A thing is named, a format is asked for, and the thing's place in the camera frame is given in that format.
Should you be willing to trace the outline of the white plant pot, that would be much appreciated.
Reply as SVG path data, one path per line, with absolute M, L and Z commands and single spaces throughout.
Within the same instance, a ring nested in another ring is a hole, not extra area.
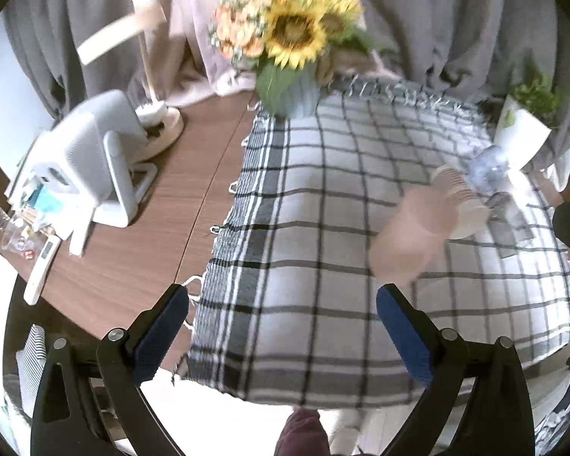
M 525 109 L 511 95 L 505 98 L 493 143 L 508 160 L 508 168 L 521 170 L 538 153 L 551 129 Z

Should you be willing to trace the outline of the sunflower bouquet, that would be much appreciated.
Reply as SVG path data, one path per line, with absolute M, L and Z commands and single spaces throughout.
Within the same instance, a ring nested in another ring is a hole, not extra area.
M 266 65 L 298 70 L 314 62 L 319 84 L 320 65 L 335 52 L 364 60 L 382 49 L 361 16 L 359 0 L 221 0 L 208 31 L 211 45 L 256 82 Z

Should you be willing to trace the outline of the pink plastic cup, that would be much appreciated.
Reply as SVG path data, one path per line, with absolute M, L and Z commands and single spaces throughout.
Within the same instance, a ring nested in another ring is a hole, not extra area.
M 457 225 L 455 205 L 439 190 L 408 190 L 369 250 L 380 285 L 406 287 L 426 268 Z

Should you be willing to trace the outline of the white portable projector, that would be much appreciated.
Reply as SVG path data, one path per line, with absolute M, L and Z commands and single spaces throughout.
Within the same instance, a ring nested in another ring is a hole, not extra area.
M 141 197 L 130 179 L 146 133 L 126 95 L 111 90 L 76 106 L 33 147 L 32 170 L 50 190 L 77 196 L 92 220 L 125 228 Z

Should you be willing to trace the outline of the clear plastic bottle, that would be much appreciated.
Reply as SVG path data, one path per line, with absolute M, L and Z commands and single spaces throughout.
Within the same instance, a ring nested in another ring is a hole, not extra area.
M 0 207 L 1 246 L 4 250 L 33 258 L 36 254 L 36 243 L 33 241 L 33 231 L 27 222 L 15 216 L 10 216 Z

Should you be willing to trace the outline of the wooden base desk lamp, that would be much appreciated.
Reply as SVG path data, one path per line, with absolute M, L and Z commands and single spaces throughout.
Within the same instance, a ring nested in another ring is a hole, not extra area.
M 136 152 L 133 161 L 145 162 L 168 149 L 183 133 L 182 114 L 169 107 L 159 94 L 157 75 L 151 65 L 151 46 L 160 40 L 160 28 L 169 23 L 166 0 L 131 0 L 133 11 L 97 30 L 77 47 L 82 65 L 87 66 L 111 49 L 135 38 L 138 41 L 143 64 L 143 83 L 146 100 L 136 108 L 136 116 L 144 131 L 154 131 L 146 144 Z

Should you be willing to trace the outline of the grey curtain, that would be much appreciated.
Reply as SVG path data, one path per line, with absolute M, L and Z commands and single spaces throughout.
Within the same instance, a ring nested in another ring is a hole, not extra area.
M 45 108 L 62 117 L 111 89 L 143 101 L 144 70 L 175 107 L 251 89 L 211 48 L 207 25 L 218 0 L 10 0 L 4 10 L 15 55 Z M 570 21 L 555 0 L 361 0 L 384 65 L 408 80 L 460 99 L 503 96 L 532 69 L 545 73 L 561 103 L 555 127 L 531 162 L 563 190 L 570 179 Z M 166 23 L 148 36 L 144 64 L 134 41 L 90 65 L 79 46 L 126 14 L 151 4 Z

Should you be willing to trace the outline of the white remote control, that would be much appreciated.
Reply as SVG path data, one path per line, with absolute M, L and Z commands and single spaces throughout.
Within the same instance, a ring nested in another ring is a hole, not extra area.
M 29 306 L 35 306 L 40 299 L 46 277 L 60 244 L 62 244 L 62 239 L 58 235 L 50 235 L 36 258 L 23 292 L 23 299 Z

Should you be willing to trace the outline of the dark transparent square cup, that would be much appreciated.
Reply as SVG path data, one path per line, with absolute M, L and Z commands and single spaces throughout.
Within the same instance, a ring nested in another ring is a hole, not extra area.
M 487 228 L 502 260 L 513 257 L 531 243 L 534 232 L 509 193 L 495 193 L 486 206 L 490 210 Z

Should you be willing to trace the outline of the green potted plant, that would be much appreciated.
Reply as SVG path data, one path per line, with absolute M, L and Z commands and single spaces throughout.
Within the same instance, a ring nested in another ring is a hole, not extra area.
M 552 78 L 537 66 L 533 57 L 525 59 L 522 75 L 520 80 L 511 82 L 508 95 L 545 126 L 553 129 L 560 106 L 558 88 L 554 87 Z

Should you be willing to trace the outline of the black white plaid cloth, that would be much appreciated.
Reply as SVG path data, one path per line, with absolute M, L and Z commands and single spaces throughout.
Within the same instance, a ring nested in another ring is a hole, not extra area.
M 377 316 L 367 253 L 406 190 L 489 142 L 477 105 L 410 84 L 356 78 L 305 119 L 258 112 L 177 375 L 260 404 L 416 399 Z M 570 343 L 570 262 L 537 186 L 523 213 L 529 242 L 487 230 L 448 241 L 405 296 L 466 340 L 509 337 L 533 366 Z

